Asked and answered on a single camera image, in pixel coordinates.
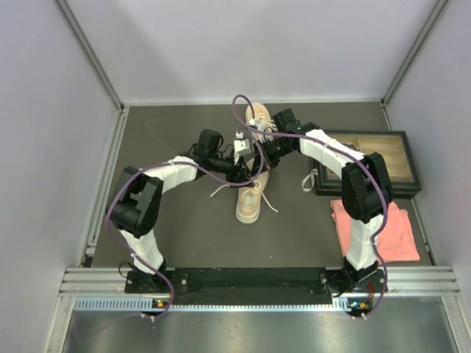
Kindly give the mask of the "white shoelace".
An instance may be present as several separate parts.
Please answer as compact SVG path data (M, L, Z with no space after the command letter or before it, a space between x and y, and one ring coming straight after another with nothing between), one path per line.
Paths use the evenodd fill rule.
M214 192L212 192L209 197L208 197L208 200L213 198L221 189L223 188L231 188L231 185L228 185L228 184L223 184L219 187L217 187L217 189L215 189ZM264 194L264 188L261 187L261 183L259 182L256 182L255 183L255 186L253 187L254 191L253 193L257 193L258 195L261 196L261 198L266 202L267 206L274 212L276 213L279 213L279 210L276 209L275 207L272 206L272 204L269 202L269 200L267 199L267 197L265 196Z

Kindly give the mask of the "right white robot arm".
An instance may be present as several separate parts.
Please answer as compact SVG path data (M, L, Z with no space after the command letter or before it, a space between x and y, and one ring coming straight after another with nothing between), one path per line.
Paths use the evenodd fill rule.
M377 239L386 226L394 196L384 158L377 152L364 154L351 149L315 124L301 124L290 109L274 115L273 121L275 130L267 132L271 140L263 143L270 167L298 151L341 180L341 202L351 221L350 247L342 269L324 273L325 290L333 296L362 290L378 271Z

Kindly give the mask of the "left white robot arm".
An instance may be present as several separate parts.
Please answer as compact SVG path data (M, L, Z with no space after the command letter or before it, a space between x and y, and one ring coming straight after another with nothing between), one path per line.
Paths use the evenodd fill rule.
M253 186L263 171L262 145L254 137L235 140L229 155L221 150L222 141L219 132L204 129L188 151L157 165L127 167L118 178L106 206L105 227L113 225L122 235L131 268L150 291L162 290L167 281L164 256L154 235L162 195L203 176L227 187Z

